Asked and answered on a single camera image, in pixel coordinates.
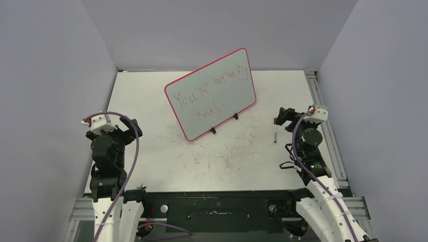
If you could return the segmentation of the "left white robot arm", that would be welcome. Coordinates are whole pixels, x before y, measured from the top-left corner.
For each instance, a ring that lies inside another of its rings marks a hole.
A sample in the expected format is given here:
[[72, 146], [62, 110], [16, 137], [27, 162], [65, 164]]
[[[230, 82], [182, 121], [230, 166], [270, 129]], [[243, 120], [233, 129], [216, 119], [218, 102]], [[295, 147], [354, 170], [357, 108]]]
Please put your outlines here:
[[93, 241], [135, 241], [141, 217], [150, 212], [145, 187], [127, 190], [134, 171], [125, 170], [125, 147], [142, 136], [137, 120], [101, 111], [82, 120], [94, 164], [89, 188], [94, 212]]

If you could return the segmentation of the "pink framed whiteboard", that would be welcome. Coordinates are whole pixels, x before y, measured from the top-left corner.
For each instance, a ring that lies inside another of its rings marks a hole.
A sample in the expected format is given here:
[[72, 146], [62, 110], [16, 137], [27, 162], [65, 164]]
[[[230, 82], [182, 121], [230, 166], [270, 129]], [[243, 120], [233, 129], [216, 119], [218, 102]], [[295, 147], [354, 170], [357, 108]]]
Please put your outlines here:
[[164, 93], [187, 141], [256, 103], [247, 49], [240, 48], [168, 84]]

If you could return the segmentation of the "white whiteboard marker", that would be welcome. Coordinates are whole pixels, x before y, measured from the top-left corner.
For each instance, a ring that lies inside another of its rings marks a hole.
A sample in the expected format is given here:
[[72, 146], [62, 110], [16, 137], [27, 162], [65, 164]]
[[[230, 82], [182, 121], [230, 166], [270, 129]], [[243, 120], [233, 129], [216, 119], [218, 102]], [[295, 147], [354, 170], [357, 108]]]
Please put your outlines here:
[[278, 141], [277, 118], [274, 118], [274, 144]]

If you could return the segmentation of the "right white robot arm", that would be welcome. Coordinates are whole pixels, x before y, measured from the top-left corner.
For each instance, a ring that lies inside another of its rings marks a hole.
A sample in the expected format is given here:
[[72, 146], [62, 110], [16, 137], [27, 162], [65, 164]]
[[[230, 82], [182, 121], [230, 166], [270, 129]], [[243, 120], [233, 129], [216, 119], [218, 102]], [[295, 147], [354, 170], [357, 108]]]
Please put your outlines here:
[[327, 108], [312, 105], [306, 112], [281, 107], [274, 119], [276, 127], [289, 123], [285, 130], [292, 138], [285, 148], [291, 168], [304, 183], [304, 188], [293, 190], [293, 197], [285, 203], [286, 211], [299, 215], [320, 241], [376, 241], [352, 215], [319, 150], [323, 135], [318, 126], [327, 118]]

